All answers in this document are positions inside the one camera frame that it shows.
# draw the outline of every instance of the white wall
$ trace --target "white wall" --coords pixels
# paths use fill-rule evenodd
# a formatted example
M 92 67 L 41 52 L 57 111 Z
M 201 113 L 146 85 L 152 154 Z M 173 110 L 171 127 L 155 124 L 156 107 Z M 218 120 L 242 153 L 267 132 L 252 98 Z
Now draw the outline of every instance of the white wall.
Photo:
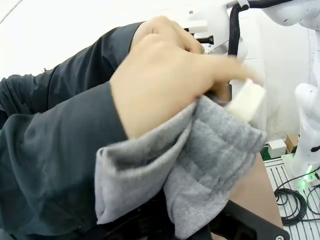
M 0 18 L 16 1 L 0 0 Z M 152 15 L 175 16 L 176 7 L 198 1 L 23 0 L 0 25 L 0 79 L 51 69 L 113 27 Z M 270 140 L 297 133 L 294 90 L 299 83 L 314 82 L 313 32 L 298 25 L 279 26 L 254 9 L 240 14 L 240 26 L 249 47 L 245 64 L 265 77 L 267 96 L 257 125 L 267 130 Z

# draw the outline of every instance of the gray towel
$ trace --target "gray towel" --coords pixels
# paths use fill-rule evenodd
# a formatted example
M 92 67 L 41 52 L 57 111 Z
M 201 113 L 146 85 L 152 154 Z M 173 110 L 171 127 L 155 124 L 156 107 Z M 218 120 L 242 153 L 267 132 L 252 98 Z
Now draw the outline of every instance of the gray towel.
M 202 96 L 142 137 L 97 152 L 97 224 L 114 221 L 163 188 L 175 235 L 187 239 L 225 207 L 265 141 L 265 133 Z

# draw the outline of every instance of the hand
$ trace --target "hand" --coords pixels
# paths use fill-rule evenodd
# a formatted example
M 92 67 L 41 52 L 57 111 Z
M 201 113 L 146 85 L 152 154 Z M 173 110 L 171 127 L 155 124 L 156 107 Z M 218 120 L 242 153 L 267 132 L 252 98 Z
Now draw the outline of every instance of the hand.
M 231 79 L 255 79 L 235 58 L 187 52 L 161 34 L 148 34 L 110 80 L 129 139 L 166 122 L 196 98 Z
M 204 47 L 190 33 L 185 31 L 177 22 L 165 16 L 157 16 L 142 23 L 133 36 L 131 50 L 149 34 L 158 34 L 165 41 L 174 43 L 187 52 L 203 54 L 205 51 Z

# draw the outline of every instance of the cardboard box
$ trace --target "cardboard box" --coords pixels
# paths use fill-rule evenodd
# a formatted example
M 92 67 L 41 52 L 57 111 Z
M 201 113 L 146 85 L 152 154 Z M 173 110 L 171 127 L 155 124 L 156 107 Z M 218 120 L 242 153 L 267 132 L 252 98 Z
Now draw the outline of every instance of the cardboard box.
M 285 145 L 290 154 L 295 153 L 298 146 L 298 136 L 296 134 L 288 134 L 285 140 Z

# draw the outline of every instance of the dark green jacket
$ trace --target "dark green jacket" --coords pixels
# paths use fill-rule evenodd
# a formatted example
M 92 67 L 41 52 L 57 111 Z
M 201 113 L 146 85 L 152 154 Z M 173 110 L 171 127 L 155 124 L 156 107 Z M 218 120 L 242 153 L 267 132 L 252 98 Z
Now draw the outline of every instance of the dark green jacket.
M 96 152 L 126 140 L 108 80 L 139 24 L 111 30 L 43 74 L 0 82 L 8 117 L 0 131 L 0 228 L 17 239 L 72 239 L 96 224 Z

